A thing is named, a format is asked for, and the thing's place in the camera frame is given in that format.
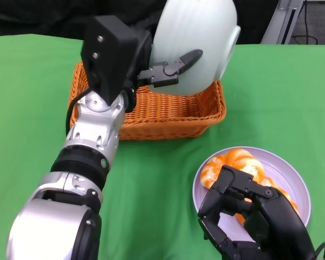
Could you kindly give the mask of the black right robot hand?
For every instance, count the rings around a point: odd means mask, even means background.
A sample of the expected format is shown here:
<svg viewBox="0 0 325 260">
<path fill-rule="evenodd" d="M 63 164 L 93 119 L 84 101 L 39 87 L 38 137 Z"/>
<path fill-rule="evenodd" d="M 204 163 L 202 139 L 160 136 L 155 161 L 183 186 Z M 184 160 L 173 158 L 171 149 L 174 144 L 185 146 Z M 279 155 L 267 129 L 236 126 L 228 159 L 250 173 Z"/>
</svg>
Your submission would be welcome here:
<svg viewBox="0 0 325 260">
<path fill-rule="evenodd" d="M 240 213 L 252 242 L 234 241 L 220 214 Z M 224 165 L 198 211 L 205 237 L 225 259 L 316 259 L 308 231 L 287 198 L 252 175 Z"/>
</svg>

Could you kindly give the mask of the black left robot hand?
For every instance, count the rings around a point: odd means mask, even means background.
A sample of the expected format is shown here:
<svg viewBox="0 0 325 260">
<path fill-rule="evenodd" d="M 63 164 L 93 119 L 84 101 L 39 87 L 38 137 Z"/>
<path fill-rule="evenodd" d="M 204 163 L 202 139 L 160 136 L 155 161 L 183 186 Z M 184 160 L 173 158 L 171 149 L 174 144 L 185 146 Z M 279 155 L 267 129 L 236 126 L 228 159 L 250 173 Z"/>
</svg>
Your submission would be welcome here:
<svg viewBox="0 0 325 260">
<path fill-rule="evenodd" d="M 149 64 L 152 48 L 152 35 L 146 33 L 140 46 L 140 55 L 136 68 L 136 87 L 152 85 L 154 88 L 176 85 L 179 82 L 179 75 L 189 70 L 202 57 L 201 49 L 194 49 L 177 58 L 175 62 L 169 64 L 166 61 Z"/>
</svg>

